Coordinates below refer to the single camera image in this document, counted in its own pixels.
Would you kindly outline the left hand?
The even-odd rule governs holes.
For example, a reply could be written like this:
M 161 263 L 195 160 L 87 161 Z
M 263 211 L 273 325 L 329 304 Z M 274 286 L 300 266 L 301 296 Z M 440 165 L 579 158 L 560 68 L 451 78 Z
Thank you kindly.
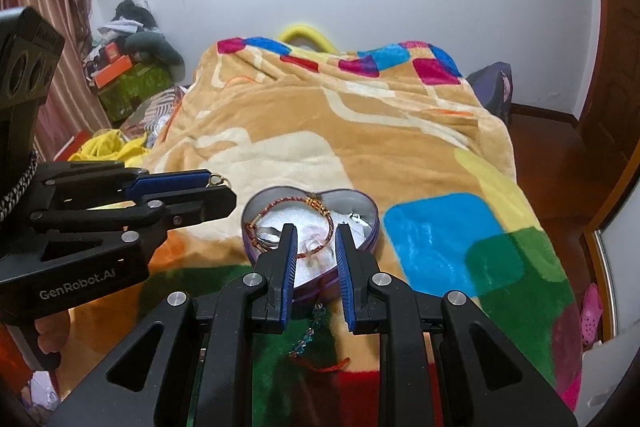
M 45 354 L 60 351 L 70 335 L 70 312 L 62 311 L 35 321 L 39 349 Z

